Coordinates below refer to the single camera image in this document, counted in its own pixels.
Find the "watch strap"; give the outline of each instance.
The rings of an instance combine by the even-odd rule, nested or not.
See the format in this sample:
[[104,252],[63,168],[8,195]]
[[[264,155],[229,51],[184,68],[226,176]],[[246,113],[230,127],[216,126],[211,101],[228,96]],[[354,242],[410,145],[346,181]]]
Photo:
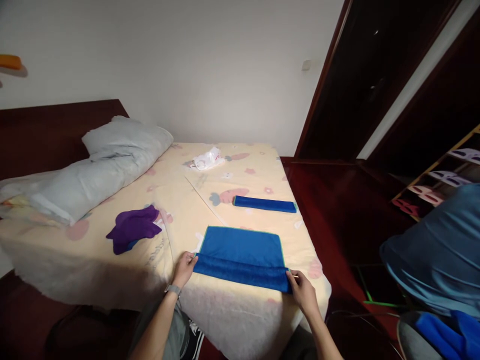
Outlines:
[[175,294],[178,295],[178,298],[180,298],[180,293],[182,292],[182,289],[179,288],[178,286],[169,284],[165,289],[165,293],[169,291],[174,292]]

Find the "dark brown headboard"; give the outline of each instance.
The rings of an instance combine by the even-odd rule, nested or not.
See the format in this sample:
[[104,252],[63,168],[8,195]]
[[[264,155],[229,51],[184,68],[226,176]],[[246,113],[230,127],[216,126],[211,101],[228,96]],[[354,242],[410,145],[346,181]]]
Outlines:
[[115,115],[128,117],[118,99],[0,110],[0,180],[88,158],[82,136]]

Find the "white wall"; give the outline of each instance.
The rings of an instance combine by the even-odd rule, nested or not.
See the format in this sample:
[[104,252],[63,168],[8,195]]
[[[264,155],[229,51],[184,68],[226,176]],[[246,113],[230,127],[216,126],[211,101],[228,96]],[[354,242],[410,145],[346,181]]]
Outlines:
[[[180,142],[292,156],[343,0],[4,0],[0,109],[119,98]],[[302,62],[312,60],[310,71]]]
[[422,86],[430,72],[435,68],[450,45],[457,38],[464,26],[470,20],[480,5],[480,0],[462,0],[447,24],[438,35],[427,54],[418,65],[396,100],[387,111],[380,124],[377,126],[370,139],[360,151],[357,159],[368,159],[385,134],[389,131],[417,90]]

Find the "forearm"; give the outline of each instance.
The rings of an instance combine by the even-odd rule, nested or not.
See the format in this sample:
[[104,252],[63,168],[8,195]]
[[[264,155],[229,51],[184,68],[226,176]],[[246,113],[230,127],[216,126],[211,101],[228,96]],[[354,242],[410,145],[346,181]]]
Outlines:
[[161,360],[163,358],[177,299],[177,294],[172,291],[165,294],[158,310],[133,350],[130,359]]
[[318,360],[342,360],[342,355],[335,345],[320,311],[314,311],[312,314],[305,315],[305,317],[315,340]]

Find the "dark wooden door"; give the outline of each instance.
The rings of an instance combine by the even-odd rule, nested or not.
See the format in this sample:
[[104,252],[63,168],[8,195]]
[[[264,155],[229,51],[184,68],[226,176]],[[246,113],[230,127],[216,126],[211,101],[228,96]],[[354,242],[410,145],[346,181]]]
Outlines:
[[[480,8],[374,152],[369,165],[416,178],[480,124]],[[480,148],[480,135],[465,148]]]
[[295,156],[355,159],[456,5],[353,0]]

